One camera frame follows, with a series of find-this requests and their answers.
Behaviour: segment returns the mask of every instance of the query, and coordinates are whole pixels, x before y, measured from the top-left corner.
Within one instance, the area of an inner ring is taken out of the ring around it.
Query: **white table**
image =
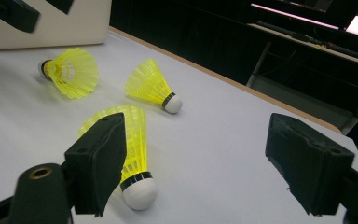
[[[351,139],[112,32],[102,45],[84,46],[99,65],[90,96],[70,100],[38,74],[40,61],[66,48],[0,50],[0,201],[13,195],[18,176],[40,163],[63,163],[83,121],[112,105],[138,105],[147,118],[149,170],[158,184],[153,206],[136,212],[117,188],[102,218],[86,223],[342,223],[336,216],[308,216],[265,157],[271,113],[299,118],[358,154]],[[127,97],[124,84],[143,60],[154,58],[184,101],[168,114]]]

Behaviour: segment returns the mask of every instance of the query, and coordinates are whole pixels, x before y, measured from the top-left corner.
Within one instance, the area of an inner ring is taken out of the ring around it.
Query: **yellow shuttlecock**
[[[69,98],[89,95],[98,83],[97,63],[84,49],[67,49],[55,59],[41,62],[38,68]]]
[[[120,187],[126,204],[135,210],[148,208],[157,197],[157,186],[147,169],[146,118],[143,109],[134,105],[112,106],[86,120],[78,133],[81,136],[99,119],[124,114],[127,157],[121,172]]]
[[[173,114],[177,113],[183,104],[180,97],[170,90],[154,59],[147,59],[135,68],[127,80],[125,92],[130,96],[162,105],[166,111]]]

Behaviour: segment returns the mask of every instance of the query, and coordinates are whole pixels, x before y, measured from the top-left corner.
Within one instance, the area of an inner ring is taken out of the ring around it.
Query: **desk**
[[[308,216],[264,154],[269,116],[281,113],[302,119],[354,151],[353,167],[358,170],[354,143],[337,129],[114,29],[104,44],[82,48],[95,56],[100,83],[80,100],[62,96],[37,71],[40,61],[65,48],[0,50],[0,201],[13,194],[26,169],[46,162],[61,164],[77,130],[95,112],[131,104],[146,113],[148,163],[158,197],[149,209],[135,212],[117,188],[103,218],[74,215],[75,224],[342,222],[343,207],[336,216]],[[124,94],[127,77],[147,58],[156,59],[172,90],[183,99],[178,114]]]
[[[264,78],[261,75],[258,75],[260,68],[263,66],[263,63],[265,61],[266,55],[269,52],[269,48],[272,45],[280,45],[282,43],[283,46],[286,46],[289,49],[292,49],[295,52],[300,51],[307,55],[310,55],[312,58],[323,58],[326,59],[326,62],[328,63],[327,66],[334,66],[331,65],[332,61],[337,61],[339,63],[335,63],[335,69],[338,70],[339,67],[344,67],[343,64],[346,66],[352,66],[358,69],[358,59],[354,58],[350,55],[346,55],[331,49],[328,49],[324,46],[315,45],[310,42],[305,42],[302,40],[295,39],[291,37],[290,35],[282,34],[280,32],[271,30],[269,28],[260,26],[258,24],[248,24],[248,27],[250,27],[252,30],[256,31],[258,34],[262,34],[267,37],[267,44],[264,48],[264,51],[262,52],[259,61],[255,67],[254,72],[251,74],[246,86],[250,88],[254,88],[255,90],[262,91],[265,94],[275,97],[277,100],[285,101],[287,104],[295,106],[301,110],[307,111],[308,113],[312,114],[313,116],[326,120],[335,126],[337,126],[344,134],[347,134],[351,128],[354,127],[354,125],[358,122],[358,106],[352,109],[344,109],[342,107],[338,107],[335,105],[331,105],[323,100],[315,99],[312,96],[307,95],[306,93],[303,93],[302,91],[295,91],[293,88],[286,87],[285,85],[282,85],[281,83],[277,83],[274,81],[271,81],[269,78]],[[283,61],[283,63],[287,63],[289,65],[294,65],[295,63],[289,63],[289,59],[287,61]],[[313,74],[318,74],[317,71],[317,65],[311,64],[309,69]],[[301,77],[303,75],[302,73],[296,74],[298,77]],[[358,76],[358,71],[356,71],[355,74],[352,74],[353,76]],[[342,88],[338,90],[339,97],[334,98],[335,102],[339,101],[339,98],[347,96],[348,98],[353,97],[350,94],[344,94],[348,90],[352,90],[351,88],[358,88],[358,83],[350,82],[348,80],[340,81],[340,78],[337,74],[327,74],[324,76],[330,76],[334,77],[335,82],[331,84],[329,87],[334,87],[334,84],[337,85],[338,82],[344,83],[345,88]],[[330,80],[328,78],[321,78],[322,76],[313,76],[314,79],[319,78],[320,81],[317,83],[317,85],[322,86],[323,82],[321,80]],[[358,104],[358,97],[353,97],[356,101],[356,104]]]

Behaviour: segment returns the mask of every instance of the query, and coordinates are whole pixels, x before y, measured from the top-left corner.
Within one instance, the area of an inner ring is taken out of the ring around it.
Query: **white box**
[[[45,0],[25,0],[40,12],[34,32],[0,20],[0,49],[101,44],[107,37],[112,0],[75,0],[66,15]]]

